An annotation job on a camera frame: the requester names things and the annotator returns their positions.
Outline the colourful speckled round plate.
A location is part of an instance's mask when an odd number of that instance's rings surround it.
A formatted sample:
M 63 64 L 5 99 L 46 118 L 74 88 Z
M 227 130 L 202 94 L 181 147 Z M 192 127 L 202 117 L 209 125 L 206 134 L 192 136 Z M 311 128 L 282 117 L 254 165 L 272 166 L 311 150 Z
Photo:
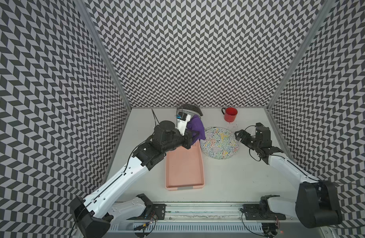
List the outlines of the colourful speckled round plate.
M 239 149 L 234 133 L 228 129 L 209 127 L 205 129 L 205 136 L 206 140 L 200 141 L 201 150 L 213 159 L 227 160 Z

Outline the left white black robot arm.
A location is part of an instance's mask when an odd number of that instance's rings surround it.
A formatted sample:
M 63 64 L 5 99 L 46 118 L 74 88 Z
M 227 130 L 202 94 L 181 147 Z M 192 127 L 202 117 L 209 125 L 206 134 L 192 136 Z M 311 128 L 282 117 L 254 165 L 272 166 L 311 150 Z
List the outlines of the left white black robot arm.
M 148 173 L 167 152 L 179 147 L 190 149 L 205 136 L 204 128 L 185 129 L 181 133 L 171 121 L 162 121 L 154 132 L 138 145 L 126 164 L 100 188 L 85 198 L 76 197 L 70 203 L 75 225 L 85 238 L 102 238 L 112 224 L 140 217 L 152 202 L 145 194 L 115 204 L 120 196 L 140 177 Z

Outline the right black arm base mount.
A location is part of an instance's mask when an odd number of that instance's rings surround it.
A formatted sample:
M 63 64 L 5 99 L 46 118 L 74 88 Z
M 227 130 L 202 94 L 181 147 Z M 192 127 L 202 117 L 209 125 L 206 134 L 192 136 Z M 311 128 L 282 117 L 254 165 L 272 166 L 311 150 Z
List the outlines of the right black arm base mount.
M 280 213 L 274 213 L 268 206 L 268 199 L 272 197 L 279 197 L 278 195 L 266 195 L 260 198 L 259 203 L 243 204 L 240 211 L 245 214 L 246 220 L 263 220 L 275 221 L 286 220 L 286 216 Z

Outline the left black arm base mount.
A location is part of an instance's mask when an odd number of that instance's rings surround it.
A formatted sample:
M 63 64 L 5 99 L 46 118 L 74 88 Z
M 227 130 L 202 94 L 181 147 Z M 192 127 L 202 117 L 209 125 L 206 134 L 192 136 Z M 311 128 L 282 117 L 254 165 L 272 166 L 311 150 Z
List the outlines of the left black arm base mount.
M 166 215 L 166 204 L 153 203 L 145 194 L 139 194 L 136 196 L 145 205 L 143 212 L 131 220 L 146 220 L 151 217 L 155 217 L 157 220 L 164 220 Z

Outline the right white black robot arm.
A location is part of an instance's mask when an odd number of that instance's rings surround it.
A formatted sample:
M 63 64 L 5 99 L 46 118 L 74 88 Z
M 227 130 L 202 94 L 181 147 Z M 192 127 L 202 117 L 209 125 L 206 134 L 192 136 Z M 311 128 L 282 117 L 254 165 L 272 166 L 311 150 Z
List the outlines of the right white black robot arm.
M 296 189 L 296 199 L 279 195 L 262 196 L 256 209 L 245 205 L 243 211 L 248 220 L 261 218 L 268 220 L 274 215 L 297 218 L 306 228 L 339 225 L 343 218 L 336 184 L 306 172 L 286 156 L 282 150 L 272 145 L 270 129 L 261 123 L 255 125 L 255 135 L 246 130 L 235 132 L 241 144 L 255 151 L 261 161 L 276 169 Z

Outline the purple cloth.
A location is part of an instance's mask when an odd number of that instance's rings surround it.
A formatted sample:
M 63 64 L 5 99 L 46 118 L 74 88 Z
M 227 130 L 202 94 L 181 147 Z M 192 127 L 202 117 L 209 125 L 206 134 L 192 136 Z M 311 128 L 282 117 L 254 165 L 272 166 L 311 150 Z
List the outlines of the purple cloth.
M 192 145 L 197 142 L 197 140 L 206 140 L 205 128 L 198 115 L 194 115 L 190 121 L 187 123 L 186 128 L 192 131 Z

